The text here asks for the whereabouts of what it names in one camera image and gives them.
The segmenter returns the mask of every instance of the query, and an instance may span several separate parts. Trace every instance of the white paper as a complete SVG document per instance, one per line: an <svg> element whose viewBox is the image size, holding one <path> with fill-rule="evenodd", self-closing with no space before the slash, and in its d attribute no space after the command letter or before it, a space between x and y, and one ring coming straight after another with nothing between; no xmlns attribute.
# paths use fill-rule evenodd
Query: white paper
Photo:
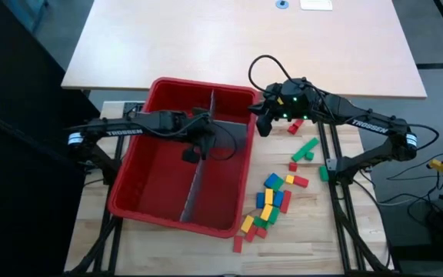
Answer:
<svg viewBox="0 0 443 277"><path fill-rule="evenodd" d="M332 11L331 0L300 0L300 8L310 11Z"/></svg>

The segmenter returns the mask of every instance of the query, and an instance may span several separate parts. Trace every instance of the red block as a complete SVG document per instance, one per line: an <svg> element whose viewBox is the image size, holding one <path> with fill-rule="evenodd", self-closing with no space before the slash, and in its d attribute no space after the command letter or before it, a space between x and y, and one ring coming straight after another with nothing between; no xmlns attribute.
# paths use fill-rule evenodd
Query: red block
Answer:
<svg viewBox="0 0 443 277"><path fill-rule="evenodd" d="M298 130L298 127L295 127L293 125L290 126L290 128L288 128L288 132L292 135L294 135L297 132L297 130Z"/></svg>
<svg viewBox="0 0 443 277"><path fill-rule="evenodd" d="M300 128L301 124L304 123L304 119L297 119L295 120L295 123L293 123L293 126Z"/></svg>
<svg viewBox="0 0 443 277"><path fill-rule="evenodd" d="M298 164L296 162L290 162L290 166L288 167L288 170L290 170L292 172L296 172L297 167L298 167Z"/></svg>
<svg viewBox="0 0 443 277"><path fill-rule="evenodd" d="M257 230L257 226L256 225L252 225L251 228L249 228L249 232L247 232L247 234L245 234L245 240L248 242L252 242L252 240L254 239L254 235L255 235L255 231Z"/></svg>
<svg viewBox="0 0 443 277"><path fill-rule="evenodd" d="M295 176L293 179L295 185L300 185L302 188L307 188L308 180L302 177Z"/></svg>
<svg viewBox="0 0 443 277"><path fill-rule="evenodd" d="M258 229L255 231L255 234L257 236L262 237L263 239L266 239L266 235L268 234L268 230L266 230L262 227L258 227Z"/></svg>
<svg viewBox="0 0 443 277"><path fill-rule="evenodd" d="M281 202L281 206L280 206L280 212L286 213L288 211L288 207L290 206L290 198L291 198L291 192L284 191L283 202Z"/></svg>
<svg viewBox="0 0 443 277"><path fill-rule="evenodd" d="M235 253L242 253L242 238L241 235L236 235L234 237L234 252Z"/></svg>

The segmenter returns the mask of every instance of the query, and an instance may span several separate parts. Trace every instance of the red plastic bin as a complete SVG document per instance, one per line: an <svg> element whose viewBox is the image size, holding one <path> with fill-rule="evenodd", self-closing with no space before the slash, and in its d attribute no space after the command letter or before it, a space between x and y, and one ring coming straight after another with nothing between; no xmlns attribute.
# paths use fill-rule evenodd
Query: red plastic bin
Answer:
<svg viewBox="0 0 443 277"><path fill-rule="evenodd" d="M258 93L233 85L160 78L153 83L143 111L209 109L213 89L215 119L246 124L247 141L227 161L205 161L190 221L179 221L196 169L182 161L188 145L143 135L132 138L115 181L108 201L112 214L220 238L238 231L255 127L248 106L257 102Z"/></svg>

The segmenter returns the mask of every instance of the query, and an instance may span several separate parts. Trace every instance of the wooden tabletop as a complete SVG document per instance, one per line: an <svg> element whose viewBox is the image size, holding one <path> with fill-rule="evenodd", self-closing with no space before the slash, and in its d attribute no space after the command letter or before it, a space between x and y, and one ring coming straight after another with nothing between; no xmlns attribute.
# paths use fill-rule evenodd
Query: wooden tabletop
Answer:
<svg viewBox="0 0 443 277"><path fill-rule="evenodd" d="M102 116L121 117L123 102L106 102ZM318 137L317 126L306 122L296 135L286 132L289 123L276 122L267 138L257 132L251 154L243 214L255 209L255 193L263 191L263 182L271 172L289 174L290 157L308 140ZM363 152L355 127L338 126L343 155ZM104 138L99 145L113 157L116 138ZM306 189L283 185L292 192L287 214L268 230L266 239L256 237L244 242L242 254L232 252L233 239L220 239L145 222L125 219L119 246L118 275L306 275L342 273L338 239L331 209L328 184L321 182L318 167L323 164L321 146L314 148L312 162L299 162L298 175L309 179ZM100 172L87 182L100 179ZM372 194L371 184L360 175L356 179ZM382 262L387 260L385 234L380 215L371 199L358 186L352 185L351 197L361 237ZM66 269L79 263L98 237L107 188L101 183L85 187L78 218L68 253ZM112 239L105 249L104 269ZM348 250L352 265L354 254Z"/></svg>
<svg viewBox="0 0 443 277"><path fill-rule="evenodd" d="M62 86L148 89L159 77L251 86L273 55L340 95L425 98L391 0L334 0L331 12L254 0L95 0ZM253 71L282 82L277 65Z"/></svg>

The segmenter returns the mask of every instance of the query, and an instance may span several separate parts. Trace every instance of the blue block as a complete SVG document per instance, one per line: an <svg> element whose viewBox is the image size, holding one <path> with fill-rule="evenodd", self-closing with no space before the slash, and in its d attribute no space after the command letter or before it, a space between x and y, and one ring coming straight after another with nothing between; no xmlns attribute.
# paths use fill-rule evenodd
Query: blue block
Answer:
<svg viewBox="0 0 443 277"><path fill-rule="evenodd" d="M265 207L265 194L264 192L258 192L255 195L255 207L257 209L263 209Z"/></svg>
<svg viewBox="0 0 443 277"><path fill-rule="evenodd" d="M273 206L280 207L281 202L283 201L283 192L277 191L275 194L275 198L273 199Z"/></svg>
<svg viewBox="0 0 443 277"><path fill-rule="evenodd" d="M278 176L275 173L270 174L270 176L266 179L265 187L268 189L272 189L273 184L278 180Z"/></svg>

